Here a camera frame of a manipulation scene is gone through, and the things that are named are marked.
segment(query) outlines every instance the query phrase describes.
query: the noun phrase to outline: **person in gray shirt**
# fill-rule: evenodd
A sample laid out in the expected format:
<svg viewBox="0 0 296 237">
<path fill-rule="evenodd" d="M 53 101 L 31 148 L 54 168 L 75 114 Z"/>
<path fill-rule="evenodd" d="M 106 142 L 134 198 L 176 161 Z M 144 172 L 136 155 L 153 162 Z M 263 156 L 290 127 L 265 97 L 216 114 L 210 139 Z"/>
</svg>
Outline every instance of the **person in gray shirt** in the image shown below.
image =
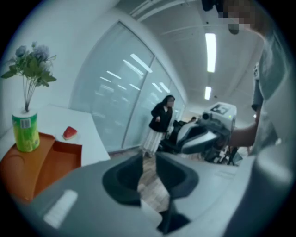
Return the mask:
<svg viewBox="0 0 296 237">
<path fill-rule="evenodd" d="M 224 0 L 223 7 L 229 17 L 247 25 L 264 40 L 261 58 L 254 70 L 255 122 L 245 129 L 235 129 L 229 141 L 230 146 L 253 146 L 250 155 L 257 155 L 264 147 L 280 140 L 267 113 L 266 102 L 282 80 L 294 79 L 294 59 L 270 16 L 254 0 Z"/>
</svg>

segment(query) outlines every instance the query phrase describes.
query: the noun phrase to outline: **gray t-shirt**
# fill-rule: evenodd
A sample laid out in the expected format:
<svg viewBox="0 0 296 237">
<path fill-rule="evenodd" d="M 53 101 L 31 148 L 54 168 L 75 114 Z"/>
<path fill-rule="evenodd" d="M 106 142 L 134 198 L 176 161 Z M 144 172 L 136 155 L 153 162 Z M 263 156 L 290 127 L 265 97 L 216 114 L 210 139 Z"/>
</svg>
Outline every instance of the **gray t-shirt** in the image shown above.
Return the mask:
<svg viewBox="0 0 296 237">
<path fill-rule="evenodd" d="M 252 108 L 261 107 L 260 119 L 253 149 L 250 155 L 257 155 L 264 147 L 274 145 L 278 139 L 274 126 L 265 110 L 266 101 L 279 86 L 292 60 L 286 44 L 274 28 L 267 35 L 260 61 L 254 69 L 254 92 Z"/>
</svg>

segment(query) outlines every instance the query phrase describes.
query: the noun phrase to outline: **long black hair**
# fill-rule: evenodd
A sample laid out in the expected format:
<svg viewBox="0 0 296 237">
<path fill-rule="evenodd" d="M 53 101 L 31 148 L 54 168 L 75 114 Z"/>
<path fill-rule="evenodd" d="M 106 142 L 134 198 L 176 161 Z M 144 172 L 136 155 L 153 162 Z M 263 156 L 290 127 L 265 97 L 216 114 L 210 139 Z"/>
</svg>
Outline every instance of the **long black hair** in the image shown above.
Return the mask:
<svg viewBox="0 0 296 237">
<path fill-rule="evenodd" d="M 169 99 L 169 98 L 173 98 L 174 101 L 175 101 L 175 97 L 174 97 L 173 95 L 169 94 L 169 95 L 167 95 L 167 96 L 163 99 L 163 101 L 162 101 L 161 103 L 159 103 L 158 105 L 166 106 L 167 103 L 168 103 L 168 99 Z M 167 108 L 167 111 L 169 112 L 170 115 L 173 114 L 173 109 L 172 109 L 171 107 L 168 107 L 168 108 Z"/>
</svg>

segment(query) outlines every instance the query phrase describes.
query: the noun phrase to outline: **orange tray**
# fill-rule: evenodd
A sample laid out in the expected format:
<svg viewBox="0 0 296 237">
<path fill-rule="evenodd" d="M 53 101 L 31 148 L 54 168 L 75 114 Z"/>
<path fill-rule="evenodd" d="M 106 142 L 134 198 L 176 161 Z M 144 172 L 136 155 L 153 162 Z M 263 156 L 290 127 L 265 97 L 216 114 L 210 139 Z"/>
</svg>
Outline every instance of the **orange tray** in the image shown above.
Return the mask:
<svg viewBox="0 0 296 237">
<path fill-rule="evenodd" d="M 14 144 L 0 162 L 0 175 L 9 193 L 31 201 L 42 190 L 81 166 L 82 146 L 58 142 L 39 133 L 40 145 L 21 152 Z"/>
</svg>

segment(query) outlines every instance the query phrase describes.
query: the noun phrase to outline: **green can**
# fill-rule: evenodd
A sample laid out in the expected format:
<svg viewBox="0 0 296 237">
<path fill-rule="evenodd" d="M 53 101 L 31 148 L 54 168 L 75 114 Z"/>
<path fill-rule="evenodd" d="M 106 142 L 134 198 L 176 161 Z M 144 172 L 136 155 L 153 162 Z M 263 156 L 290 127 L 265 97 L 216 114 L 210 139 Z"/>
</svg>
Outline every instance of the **green can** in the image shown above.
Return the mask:
<svg viewBox="0 0 296 237">
<path fill-rule="evenodd" d="M 37 129 L 37 112 L 21 110 L 12 114 L 12 124 L 15 142 L 18 150 L 30 152 L 35 150 L 39 144 L 39 133 Z"/>
</svg>

